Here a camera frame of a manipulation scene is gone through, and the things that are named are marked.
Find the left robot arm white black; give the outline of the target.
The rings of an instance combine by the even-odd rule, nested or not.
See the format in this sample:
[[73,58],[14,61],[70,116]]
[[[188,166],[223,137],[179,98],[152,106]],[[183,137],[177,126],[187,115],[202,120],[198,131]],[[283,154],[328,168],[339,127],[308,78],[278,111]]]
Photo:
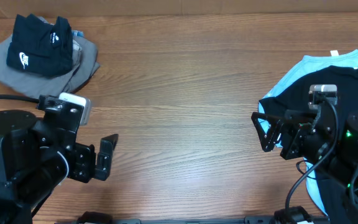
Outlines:
[[89,116],[74,95],[0,95],[0,100],[29,101],[45,113],[39,118],[24,110],[0,111],[0,223],[32,223],[65,179],[87,183],[109,177],[119,136],[102,138],[99,151],[77,143]]

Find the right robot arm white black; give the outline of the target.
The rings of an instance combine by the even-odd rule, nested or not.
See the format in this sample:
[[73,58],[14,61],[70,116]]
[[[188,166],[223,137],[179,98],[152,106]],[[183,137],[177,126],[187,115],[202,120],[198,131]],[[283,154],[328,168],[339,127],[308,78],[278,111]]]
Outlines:
[[251,119],[265,152],[280,143],[285,160],[304,157],[311,163],[300,180],[317,170],[339,184],[340,204],[350,221],[358,223],[358,111],[349,114],[343,129],[338,112],[329,105],[288,110],[284,116],[254,112]]

